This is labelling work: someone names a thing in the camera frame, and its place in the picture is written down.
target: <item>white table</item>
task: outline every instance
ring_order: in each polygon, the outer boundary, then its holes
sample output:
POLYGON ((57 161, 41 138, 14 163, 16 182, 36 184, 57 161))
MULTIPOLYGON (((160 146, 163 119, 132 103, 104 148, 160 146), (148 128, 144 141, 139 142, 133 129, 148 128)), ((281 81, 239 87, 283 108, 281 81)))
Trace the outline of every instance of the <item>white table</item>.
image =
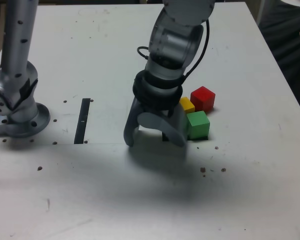
POLYGON ((161 9, 38 8, 29 60, 51 122, 0 138, 0 240, 300 240, 300 107, 245 3, 216 4, 183 85, 216 93, 210 140, 185 152, 144 129, 124 143, 136 48, 161 9), (88 144, 74 145, 82 98, 88 144))

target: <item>wooden block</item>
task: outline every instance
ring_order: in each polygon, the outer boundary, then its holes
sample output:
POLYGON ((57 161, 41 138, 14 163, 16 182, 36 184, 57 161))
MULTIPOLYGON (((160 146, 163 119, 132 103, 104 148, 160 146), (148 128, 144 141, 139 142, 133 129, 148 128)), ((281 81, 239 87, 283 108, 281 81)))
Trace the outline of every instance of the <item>wooden block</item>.
POLYGON ((188 137, 190 140, 200 140, 209 135, 210 121, 204 111, 188 113, 188 137))
POLYGON ((190 100, 195 107, 195 111, 210 112, 214 108, 216 94, 204 86, 191 93, 190 100))
POLYGON ((180 104, 186 114, 195 112, 195 105, 186 96, 180 99, 180 104))

